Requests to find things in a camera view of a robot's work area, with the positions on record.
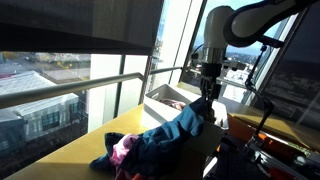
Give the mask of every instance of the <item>pink cloth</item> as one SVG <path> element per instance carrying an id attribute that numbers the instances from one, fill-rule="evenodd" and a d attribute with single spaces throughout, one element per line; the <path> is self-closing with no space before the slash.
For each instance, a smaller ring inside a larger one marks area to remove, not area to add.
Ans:
<path id="1" fill-rule="evenodd" d="M 126 157 L 133 143 L 139 138 L 134 134 L 125 135 L 118 144 L 113 145 L 113 154 L 110 157 L 110 161 L 114 166 L 118 167 L 122 160 Z"/>

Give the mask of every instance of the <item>blue cloth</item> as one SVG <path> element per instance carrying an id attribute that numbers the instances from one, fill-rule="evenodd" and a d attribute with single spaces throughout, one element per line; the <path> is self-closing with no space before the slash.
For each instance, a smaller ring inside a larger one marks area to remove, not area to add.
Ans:
<path id="1" fill-rule="evenodd" d="M 202 132 L 204 110 L 205 98 L 202 97 L 186 106 L 172 121 L 140 135 L 141 137 L 135 141 L 122 161 L 120 168 L 132 174 L 139 173 L 155 177 L 173 172 L 179 161 L 183 144 L 190 136 L 198 136 Z M 107 133 L 105 145 L 110 154 L 112 154 L 110 146 L 116 144 L 120 137 L 122 135 Z M 94 160 L 90 167 L 113 172 L 109 157 L 110 155 L 106 154 Z"/>

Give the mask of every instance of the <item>sky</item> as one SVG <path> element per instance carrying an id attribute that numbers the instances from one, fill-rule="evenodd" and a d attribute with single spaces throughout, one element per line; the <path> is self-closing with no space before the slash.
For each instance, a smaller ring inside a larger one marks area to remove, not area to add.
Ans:
<path id="1" fill-rule="evenodd" d="M 217 6 L 222 6 L 222 5 L 228 5 L 231 6 L 232 9 L 238 9 L 244 5 L 247 4 L 252 4 L 255 2 L 259 2 L 261 0 L 208 0 L 201 23 L 200 23 L 200 27 L 197 33 L 197 37 L 194 43 L 194 46 L 197 47 L 201 44 L 203 44 L 203 34 L 204 34 L 204 28 L 205 28 L 205 20 L 206 17 L 208 15 L 208 13 L 214 9 Z M 170 5 L 170 0 L 166 0 L 164 3 L 164 7 L 163 7 L 163 16 L 161 17 L 160 20 L 160 26 L 159 26 L 159 32 L 158 35 L 160 35 L 160 39 L 161 39 L 161 34 L 163 32 L 163 27 L 165 25 L 165 15 L 168 9 L 168 6 Z M 273 37 L 273 35 L 275 34 L 275 32 L 277 31 L 279 27 L 279 23 L 276 24 L 275 26 L 273 26 L 272 28 L 270 28 L 265 35 L 269 36 L 269 37 Z M 261 48 L 262 44 L 257 42 L 254 43 L 253 45 L 246 47 L 246 48 L 236 48 L 236 47 L 232 47 L 232 46 L 228 46 L 227 51 L 229 52 L 238 52 L 238 53 L 245 53 L 245 54 L 251 54 L 251 55 L 258 55 L 260 52 L 260 48 Z"/>

